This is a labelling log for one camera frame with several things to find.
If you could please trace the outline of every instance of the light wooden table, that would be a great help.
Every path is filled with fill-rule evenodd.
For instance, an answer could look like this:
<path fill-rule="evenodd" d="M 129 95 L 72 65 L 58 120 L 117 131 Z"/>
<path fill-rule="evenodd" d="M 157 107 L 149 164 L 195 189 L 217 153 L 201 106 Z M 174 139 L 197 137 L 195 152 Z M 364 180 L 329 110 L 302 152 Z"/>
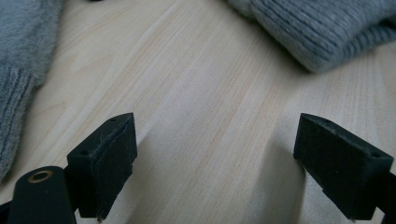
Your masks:
<path fill-rule="evenodd" d="M 20 176 L 65 167 L 106 119 L 134 112 L 134 174 L 104 223 L 348 223 L 291 156 L 299 116 L 396 156 L 395 57 L 386 45 L 310 75 L 224 0 L 67 0 L 0 203 Z"/>

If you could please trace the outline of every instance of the ribbed cuff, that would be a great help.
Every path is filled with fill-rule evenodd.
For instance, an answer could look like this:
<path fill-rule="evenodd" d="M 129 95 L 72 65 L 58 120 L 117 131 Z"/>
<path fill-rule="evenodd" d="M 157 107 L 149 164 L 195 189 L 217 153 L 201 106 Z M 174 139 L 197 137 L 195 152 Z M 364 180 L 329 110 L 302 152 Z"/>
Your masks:
<path fill-rule="evenodd" d="M 381 3 L 252 0 L 257 21 L 307 69 L 323 72 L 396 39 Z"/>
<path fill-rule="evenodd" d="M 18 149 L 22 120 L 34 85 L 29 72 L 0 63 L 0 180 L 10 169 Z"/>

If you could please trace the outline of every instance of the sweater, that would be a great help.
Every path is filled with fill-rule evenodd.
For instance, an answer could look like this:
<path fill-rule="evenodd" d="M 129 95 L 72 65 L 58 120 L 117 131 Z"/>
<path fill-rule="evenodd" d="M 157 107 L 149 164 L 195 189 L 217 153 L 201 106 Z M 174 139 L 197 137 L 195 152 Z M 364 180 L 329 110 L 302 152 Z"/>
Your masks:
<path fill-rule="evenodd" d="M 0 180 L 17 152 L 25 110 L 44 81 L 64 0 L 0 0 Z"/>
<path fill-rule="evenodd" d="M 396 39 L 395 0 L 228 0 L 312 72 Z"/>

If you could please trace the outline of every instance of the clamp jaw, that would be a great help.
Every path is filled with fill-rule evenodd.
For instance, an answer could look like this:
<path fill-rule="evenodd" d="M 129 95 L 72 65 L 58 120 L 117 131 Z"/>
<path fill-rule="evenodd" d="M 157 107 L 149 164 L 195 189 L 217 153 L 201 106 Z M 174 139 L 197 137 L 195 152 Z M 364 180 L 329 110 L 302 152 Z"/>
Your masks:
<path fill-rule="evenodd" d="M 21 177 L 13 200 L 0 205 L 0 223 L 76 223 L 77 209 L 103 220 L 136 157 L 134 115 L 109 119 L 67 155 L 66 168 L 47 166 Z"/>
<path fill-rule="evenodd" d="M 339 125 L 302 114 L 294 158 L 349 219 L 370 220 L 375 208 L 396 223 L 396 176 L 393 158 Z"/>

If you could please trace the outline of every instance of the gray knit sweater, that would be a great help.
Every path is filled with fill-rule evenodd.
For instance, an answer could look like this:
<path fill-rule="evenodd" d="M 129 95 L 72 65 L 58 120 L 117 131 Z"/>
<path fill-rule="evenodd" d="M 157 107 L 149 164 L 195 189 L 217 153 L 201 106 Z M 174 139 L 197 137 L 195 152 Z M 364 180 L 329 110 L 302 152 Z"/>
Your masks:
<path fill-rule="evenodd" d="M 396 0 L 228 1 L 313 72 L 396 39 Z"/>
<path fill-rule="evenodd" d="M 42 84 L 63 0 L 0 0 L 0 180 L 17 151 L 23 115 Z"/>

